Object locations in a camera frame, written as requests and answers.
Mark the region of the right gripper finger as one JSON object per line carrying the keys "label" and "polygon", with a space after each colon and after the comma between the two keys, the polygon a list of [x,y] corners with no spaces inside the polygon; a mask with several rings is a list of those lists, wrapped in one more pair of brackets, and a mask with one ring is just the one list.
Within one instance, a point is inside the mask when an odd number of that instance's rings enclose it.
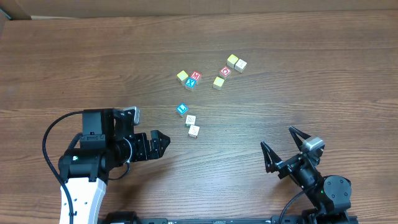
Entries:
{"label": "right gripper finger", "polygon": [[279,170],[282,159],[264,142],[261,142],[261,149],[264,155],[265,168],[267,173]]}
{"label": "right gripper finger", "polygon": [[294,126],[289,127],[289,132],[298,147],[300,152],[303,152],[303,141],[311,137],[311,135],[302,132],[301,130],[295,128]]}

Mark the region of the white block far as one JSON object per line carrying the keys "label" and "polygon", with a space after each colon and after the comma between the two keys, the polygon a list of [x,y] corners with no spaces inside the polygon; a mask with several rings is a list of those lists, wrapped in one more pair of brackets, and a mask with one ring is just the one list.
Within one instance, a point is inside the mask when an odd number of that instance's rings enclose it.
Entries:
{"label": "white block far", "polygon": [[237,70],[239,73],[243,73],[243,71],[246,69],[247,66],[247,62],[245,62],[242,59],[239,59],[235,65],[234,65],[234,69]]}

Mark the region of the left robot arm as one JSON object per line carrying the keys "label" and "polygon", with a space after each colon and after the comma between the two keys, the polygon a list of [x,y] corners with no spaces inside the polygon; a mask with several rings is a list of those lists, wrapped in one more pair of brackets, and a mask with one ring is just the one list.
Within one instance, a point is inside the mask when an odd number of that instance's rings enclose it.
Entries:
{"label": "left robot arm", "polygon": [[60,223],[97,223],[110,171],[164,155],[170,138],[158,130],[151,131],[150,138],[135,133],[139,116],[135,106],[82,112],[83,131],[58,161],[64,183]]}

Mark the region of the yellow block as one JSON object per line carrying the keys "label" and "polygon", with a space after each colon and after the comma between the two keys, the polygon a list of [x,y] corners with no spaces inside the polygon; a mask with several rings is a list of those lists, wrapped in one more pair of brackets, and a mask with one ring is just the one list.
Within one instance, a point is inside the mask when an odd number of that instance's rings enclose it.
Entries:
{"label": "yellow block", "polygon": [[213,88],[217,90],[222,90],[223,85],[224,85],[224,79],[221,77],[216,77],[213,82]]}
{"label": "yellow block", "polygon": [[189,75],[186,73],[185,70],[182,70],[181,72],[177,73],[177,80],[183,85],[185,84],[188,78]]}
{"label": "yellow block", "polygon": [[238,62],[239,58],[234,54],[231,54],[226,61],[227,66],[234,68],[235,64]]}

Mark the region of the yellow block far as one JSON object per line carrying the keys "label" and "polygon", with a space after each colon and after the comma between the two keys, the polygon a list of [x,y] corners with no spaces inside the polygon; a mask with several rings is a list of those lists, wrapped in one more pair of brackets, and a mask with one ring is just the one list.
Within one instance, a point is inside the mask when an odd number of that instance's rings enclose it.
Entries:
{"label": "yellow block far", "polygon": [[231,54],[226,61],[227,66],[234,68],[235,64],[238,62],[239,58],[234,54]]}

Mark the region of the red edged wooden block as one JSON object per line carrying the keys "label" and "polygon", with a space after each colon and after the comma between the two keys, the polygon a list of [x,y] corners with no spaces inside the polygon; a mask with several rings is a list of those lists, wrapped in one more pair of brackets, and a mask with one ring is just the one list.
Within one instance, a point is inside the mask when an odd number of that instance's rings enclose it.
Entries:
{"label": "red edged wooden block", "polygon": [[200,127],[191,125],[188,131],[188,135],[192,138],[197,138],[199,133]]}

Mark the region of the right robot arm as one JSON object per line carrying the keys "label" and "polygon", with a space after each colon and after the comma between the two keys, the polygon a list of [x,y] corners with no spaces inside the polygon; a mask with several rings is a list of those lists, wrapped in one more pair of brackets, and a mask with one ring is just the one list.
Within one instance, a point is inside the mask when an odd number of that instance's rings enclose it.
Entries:
{"label": "right robot arm", "polygon": [[[283,208],[280,215],[272,219],[277,223],[357,223],[349,217],[351,208],[351,181],[340,175],[322,176],[317,170],[325,148],[324,141],[290,126],[289,132],[299,153],[283,161],[266,142],[261,142],[267,173],[278,172],[279,179],[289,176],[301,188]],[[302,195],[306,195],[314,206],[301,215],[287,217],[287,209]]]}

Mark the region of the blue wooden block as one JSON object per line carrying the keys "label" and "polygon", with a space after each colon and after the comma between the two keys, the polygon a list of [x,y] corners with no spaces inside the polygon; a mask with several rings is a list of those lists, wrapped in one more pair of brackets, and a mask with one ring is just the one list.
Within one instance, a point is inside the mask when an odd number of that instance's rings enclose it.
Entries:
{"label": "blue wooden block", "polygon": [[181,103],[176,107],[176,112],[181,116],[184,117],[185,114],[189,111],[189,108],[186,104]]}

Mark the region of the blue X block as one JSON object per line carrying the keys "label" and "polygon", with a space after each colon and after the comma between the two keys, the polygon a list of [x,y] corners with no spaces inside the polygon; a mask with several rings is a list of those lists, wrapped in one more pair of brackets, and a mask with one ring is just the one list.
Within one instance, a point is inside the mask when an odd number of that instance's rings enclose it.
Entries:
{"label": "blue X block", "polygon": [[185,81],[185,88],[190,91],[193,91],[195,89],[196,85],[197,85],[197,81],[193,78],[188,78]]}

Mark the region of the green edged wooden block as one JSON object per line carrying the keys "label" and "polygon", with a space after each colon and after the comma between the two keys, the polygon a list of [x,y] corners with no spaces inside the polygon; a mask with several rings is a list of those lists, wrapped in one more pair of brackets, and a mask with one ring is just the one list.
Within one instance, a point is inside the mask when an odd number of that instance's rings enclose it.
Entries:
{"label": "green edged wooden block", "polygon": [[197,117],[194,115],[187,115],[185,120],[185,125],[188,127],[191,125],[195,125],[196,118]]}

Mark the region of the red circle block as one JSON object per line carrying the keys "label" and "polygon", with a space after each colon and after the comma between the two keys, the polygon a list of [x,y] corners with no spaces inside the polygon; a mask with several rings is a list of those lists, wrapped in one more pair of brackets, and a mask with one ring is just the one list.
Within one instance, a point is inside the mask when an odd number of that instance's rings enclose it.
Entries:
{"label": "red circle block", "polygon": [[224,66],[224,67],[220,70],[219,76],[220,76],[222,79],[226,80],[226,79],[229,78],[230,75],[231,75],[231,70],[229,69],[228,66]]}

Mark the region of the yellow block left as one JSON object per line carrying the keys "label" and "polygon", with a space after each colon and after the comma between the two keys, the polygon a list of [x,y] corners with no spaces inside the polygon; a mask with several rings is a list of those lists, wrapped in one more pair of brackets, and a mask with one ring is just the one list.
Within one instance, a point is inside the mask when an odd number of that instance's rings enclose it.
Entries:
{"label": "yellow block left", "polygon": [[182,70],[181,72],[177,73],[177,80],[183,85],[185,84],[188,78],[189,75],[186,73],[185,70]]}

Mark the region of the yellow block middle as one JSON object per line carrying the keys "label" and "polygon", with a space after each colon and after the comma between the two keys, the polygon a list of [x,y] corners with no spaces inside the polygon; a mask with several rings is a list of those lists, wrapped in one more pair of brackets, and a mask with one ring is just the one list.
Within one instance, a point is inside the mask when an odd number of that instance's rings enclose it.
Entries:
{"label": "yellow block middle", "polygon": [[223,85],[224,85],[224,79],[221,77],[216,77],[213,82],[213,88],[217,90],[222,90]]}

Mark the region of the red M block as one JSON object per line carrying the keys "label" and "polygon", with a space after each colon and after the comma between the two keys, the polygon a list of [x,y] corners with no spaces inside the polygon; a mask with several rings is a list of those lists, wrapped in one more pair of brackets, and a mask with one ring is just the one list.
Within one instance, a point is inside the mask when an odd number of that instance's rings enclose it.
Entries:
{"label": "red M block", "polygon": [[190,78],[194,79],[196,83],[199,83],[199,81],[202,78],[202,74],[198,71],[193,71],[192,74],[190,75]]}

